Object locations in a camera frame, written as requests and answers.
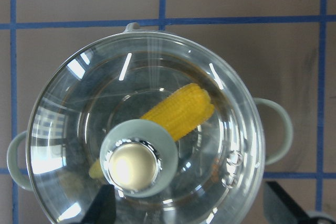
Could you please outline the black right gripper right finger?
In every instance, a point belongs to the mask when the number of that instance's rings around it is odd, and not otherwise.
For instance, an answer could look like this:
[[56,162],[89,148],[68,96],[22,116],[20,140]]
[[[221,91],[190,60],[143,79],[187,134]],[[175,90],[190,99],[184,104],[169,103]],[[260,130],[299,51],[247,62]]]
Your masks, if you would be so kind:
[[276,181],[265,182],[263,204],[268,223],[310,223],[308,214]]

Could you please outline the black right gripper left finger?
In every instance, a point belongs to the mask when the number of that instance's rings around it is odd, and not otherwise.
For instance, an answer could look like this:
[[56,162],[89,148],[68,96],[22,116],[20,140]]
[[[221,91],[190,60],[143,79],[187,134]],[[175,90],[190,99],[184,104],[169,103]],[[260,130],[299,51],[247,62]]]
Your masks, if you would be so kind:
[[103,185],[81,223],[114,223],[116,220],[116,198],[113,185]]

